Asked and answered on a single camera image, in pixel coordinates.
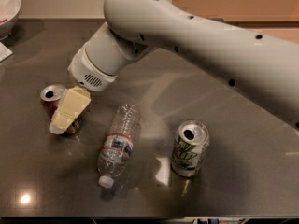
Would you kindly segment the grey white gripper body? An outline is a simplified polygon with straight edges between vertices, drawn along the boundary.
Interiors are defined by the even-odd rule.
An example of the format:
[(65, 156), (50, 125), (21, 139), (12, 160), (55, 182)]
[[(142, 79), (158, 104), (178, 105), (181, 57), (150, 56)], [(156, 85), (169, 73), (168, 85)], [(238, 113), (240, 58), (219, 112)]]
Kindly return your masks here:
[(97, 68), (90, 60), (84, 44), (73, 57), (68, 66), (69, 74), (86, 90), (101, 92), (116, 79), (116, 76), (107, 75)]

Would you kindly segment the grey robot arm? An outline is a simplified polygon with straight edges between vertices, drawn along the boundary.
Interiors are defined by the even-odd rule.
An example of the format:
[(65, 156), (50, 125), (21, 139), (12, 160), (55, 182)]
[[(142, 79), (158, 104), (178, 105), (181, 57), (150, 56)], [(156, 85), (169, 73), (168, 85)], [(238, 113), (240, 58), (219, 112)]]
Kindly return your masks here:
[(102, 91), (124, 66), (162, 48), (298, 126), (298, 44), (188, 14), (167, 0), (105, 0), (104, 15), (68, 67), (80, 87)]

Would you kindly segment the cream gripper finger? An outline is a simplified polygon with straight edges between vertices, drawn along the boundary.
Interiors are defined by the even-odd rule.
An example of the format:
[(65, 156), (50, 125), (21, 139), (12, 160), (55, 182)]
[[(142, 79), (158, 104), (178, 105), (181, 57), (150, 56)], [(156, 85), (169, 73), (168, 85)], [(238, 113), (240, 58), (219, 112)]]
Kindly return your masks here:
[(91, 102), (91, 95), (85, 89), (75, 86), (65, 89), (49, 126), (53, 134), (63, 134), (81, 115)]

